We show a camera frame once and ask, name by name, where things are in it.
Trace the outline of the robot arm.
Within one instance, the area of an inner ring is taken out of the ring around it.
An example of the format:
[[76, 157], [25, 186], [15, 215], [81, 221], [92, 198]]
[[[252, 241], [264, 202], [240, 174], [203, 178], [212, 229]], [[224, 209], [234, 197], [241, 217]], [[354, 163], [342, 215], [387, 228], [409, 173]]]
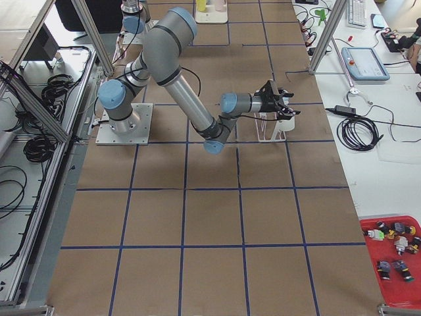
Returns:
[[122, 0], [122, 25], [128, 33], [138, 35], [150, 25], [148, 2], [144, 0]]
[[225, 93], [221, 114], [214, 118], [182, 75], [179, 56], [197, 35], [192, 15], [181, 7], [170, 9], [145, 35], [143, 49], [126, 65], [121, 78], [102, 84], [98, 98], [109, 116], [109, 130], [115, 136], [133, 136], [140, 131], [142, 117], [135, 110], [134, 97], [153, 79], [164, 87], [204, 139], [204, 148], [220, 153], [238, 118], [250, 113], [275, 113], [276, 120], [293, 120], [298, 114], [286, 101], [293, 97], [275, 81], [268, 80], [255, 93]]

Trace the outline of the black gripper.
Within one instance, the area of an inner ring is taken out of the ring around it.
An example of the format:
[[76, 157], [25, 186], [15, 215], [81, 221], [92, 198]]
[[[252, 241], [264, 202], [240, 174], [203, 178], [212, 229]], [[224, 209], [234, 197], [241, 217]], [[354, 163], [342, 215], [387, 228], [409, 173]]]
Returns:
[[288, 92], [282, 88], [261, 88], [260, 93], [260, 113], [276, 112], [276, 120], [291, 120], [301, 111], [296, 111], [290, 107], [284, 106], [284, 100], [294, 96], [294, 93]]

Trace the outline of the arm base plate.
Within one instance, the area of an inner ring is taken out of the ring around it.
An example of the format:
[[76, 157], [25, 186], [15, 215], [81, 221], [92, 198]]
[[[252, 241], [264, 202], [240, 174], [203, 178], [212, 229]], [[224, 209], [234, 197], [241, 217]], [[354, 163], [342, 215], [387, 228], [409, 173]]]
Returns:
[[123, 20], [124, 37], [122, 43], [128, 45], [129, 43], [135, 45], [142, 45], [146, 33], [157, 23], [157, 20], [150, 20], [146, 24], [141, 20], [125, 18]]
[[109, 118], [106, 110], [99, 125], [97, 145], [148, 145], [153, 116], [153, 103], [132, 103], [132, 114], [125, 120]]

